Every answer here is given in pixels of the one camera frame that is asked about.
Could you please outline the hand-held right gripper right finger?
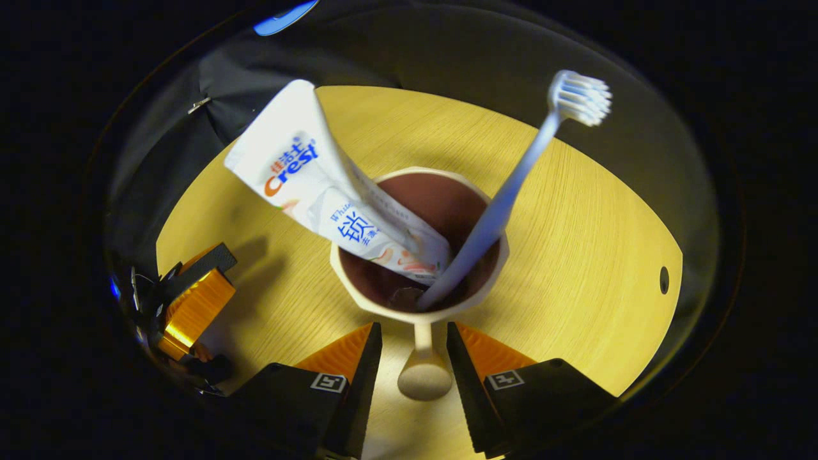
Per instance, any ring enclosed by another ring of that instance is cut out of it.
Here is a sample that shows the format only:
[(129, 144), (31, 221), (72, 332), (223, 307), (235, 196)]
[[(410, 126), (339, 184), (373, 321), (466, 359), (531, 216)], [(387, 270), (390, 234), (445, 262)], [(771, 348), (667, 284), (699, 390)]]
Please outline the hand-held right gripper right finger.
[(535, 361), (459, 321), (447, 352), (474, 451), (532, 459), (617, 409), (617, 397), (564, 359)]

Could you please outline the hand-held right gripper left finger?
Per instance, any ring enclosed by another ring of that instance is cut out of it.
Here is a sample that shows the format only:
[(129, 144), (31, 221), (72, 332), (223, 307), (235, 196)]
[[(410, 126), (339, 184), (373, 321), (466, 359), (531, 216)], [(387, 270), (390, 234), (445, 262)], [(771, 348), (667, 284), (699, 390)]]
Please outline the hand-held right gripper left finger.
[(359, 459), (381, 349), (371, 321), (296, 365), (266, 365), (229, 396), (231, 409), (283, 458)]

